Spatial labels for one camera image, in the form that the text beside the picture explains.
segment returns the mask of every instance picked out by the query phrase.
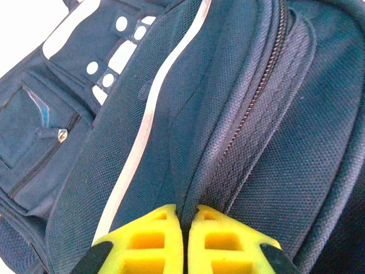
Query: metal zipper pull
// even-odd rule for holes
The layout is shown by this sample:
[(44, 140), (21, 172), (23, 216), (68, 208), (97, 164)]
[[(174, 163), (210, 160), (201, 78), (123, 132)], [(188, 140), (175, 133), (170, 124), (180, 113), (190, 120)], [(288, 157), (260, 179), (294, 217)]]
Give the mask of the metal zipper pull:
[(68, 137), (68, 131), (67, 129), (63, 128), (63, 129), (60, 129), (58, 130), (58, 141), (60, 144), (62, 144)]

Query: zippered pocket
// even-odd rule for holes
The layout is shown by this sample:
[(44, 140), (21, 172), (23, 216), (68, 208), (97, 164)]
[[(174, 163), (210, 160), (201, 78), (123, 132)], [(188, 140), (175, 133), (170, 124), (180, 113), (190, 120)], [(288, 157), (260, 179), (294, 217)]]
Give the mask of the zippered pocket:
[(0, 107), (0, 187), (20, 213), (46, 219), (91, 121), (44, 76), (29, 71), (21, 79)]
[(12, 189), (9, 191), (10, 198), (14, 199), (18, 192), (29, 183), (39, 171), (48, 163), (48, 161), (54, 156), (57, 150), (61, 147), (62, 143), (67, 139), (68, 133), (75, 127), (75, 125), (80, 121), (80, 115), (74, 113), (64, 129), (56, 129), (54, 131), (54, 144), (50, 146), (50, 149), (45, 153), (45, 155), (40, 159), (40, 161), (30, 170), (30, 172), (23, 177)]

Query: zipper teeth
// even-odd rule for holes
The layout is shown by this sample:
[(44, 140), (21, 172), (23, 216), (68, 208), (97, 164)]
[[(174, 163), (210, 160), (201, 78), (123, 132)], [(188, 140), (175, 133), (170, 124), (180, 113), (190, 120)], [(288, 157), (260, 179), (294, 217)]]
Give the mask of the zipper teeth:
[(285, 7), (285, 3), (284, 0), (279, 0), (279, 6), (280, 6), (280, 15), (279, 15), (279, 28), (278, 28), (278, 34), (274, 43), (274, 47), (273, 47), (273, 51), (271, 52), (271, 56), (269, 58), (269, 61), (266, 65), (265, 71), (263, 73), (263, 76), (261, 78), (260, 83), (258, 84), (258, 87), (256, 89), (255, 94), (252, 97), (252, 100), (249, 104), (249, 107), (247, 108), (244, 117), (242, 118), (240, 124), (238, 125), (231, 141), (229, 142), (226, 150), (223, 153), (223, 156), (219, 162), (219, 165), (222, 163), (223, 159), (226, 157), (229, 149), (232, 147), (233, 142), (235, 141), (238, 133), (241, 131), (241, 128), (243, 127), (243, 125), (245, 124), (247, 117), (249, 116), (253, 106), (255, 105), (256, 100), (258, 99), (258, 97), (260, 96), (263, 88), (265, 87), (267, 80), (269, 79), (273, 68), (275, 67), (275, 64), (280, 56), (280, 52), (281, 49), (283, 47), (283, 43), (285, 40), (285, 35), (286, 35), (286, 27), (287, 27), (287, 20), (286, 20), (286, 7)]
[[(80, 121), (81, 116), (78, 113), (74, 113), (70, 120), (67, 122), (67, 125), (65, 126), (65, 129), (67, 129), (68, 132), (70, 132), (75, 125)], [(57, 142), (53, 145), (52, 149), (45, 154), (45, 156), (42, 158), (42, 160), (26, 175), (21, 179), (9, 192), (10, 198), (14, 199), (15, 196), (19, 193), (19, 191), (26, 186), (27, 183), (29, 183), (40, 171), (41, 169), (48, 163), (48, 161), (51, 159), (51, 157), (57, 152), (59, 147), (62, 144)]]

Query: white dot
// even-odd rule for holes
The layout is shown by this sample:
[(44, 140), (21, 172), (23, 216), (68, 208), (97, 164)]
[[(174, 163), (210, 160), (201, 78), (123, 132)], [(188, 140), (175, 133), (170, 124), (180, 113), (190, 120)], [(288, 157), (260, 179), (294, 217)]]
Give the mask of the white dot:
[(114, 76), (112, 74), (107, 74), (103, 78), (103, 86), (110, 87), (114, 82)]
[(87, 73), (92, 75), (98, 71), (98, 68), (99, 68), (98, 63), (91, 62), (90, 64), (87, 65), (86, 71), (87, 71)]
[(138, 29), (135, 32), (135, 39), (141, 40), (143, 35), (146, 33), (147, 29), (144, 26), (138, 27)]
[(123, 31), (127, 28), (127, 25), (128, 25), (128, 20), (126, 19), (126, 17), (121, 16), (116, 21), (115, 27), (116, 27), (117, 31)]

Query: black plastic piece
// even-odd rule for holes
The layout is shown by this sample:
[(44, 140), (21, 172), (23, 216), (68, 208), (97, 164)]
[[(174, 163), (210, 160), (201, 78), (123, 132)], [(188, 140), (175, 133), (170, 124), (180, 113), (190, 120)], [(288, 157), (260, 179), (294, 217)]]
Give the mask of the black plastic piece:
[(112, 248), (111, 241), (104, 241), (91, 247), (70, 274), (98, 274)]
[(276, 274), (300, 274), (296, 266), (285, 256), (283, 250), (270, 244), (260, 244), (260, 247)]

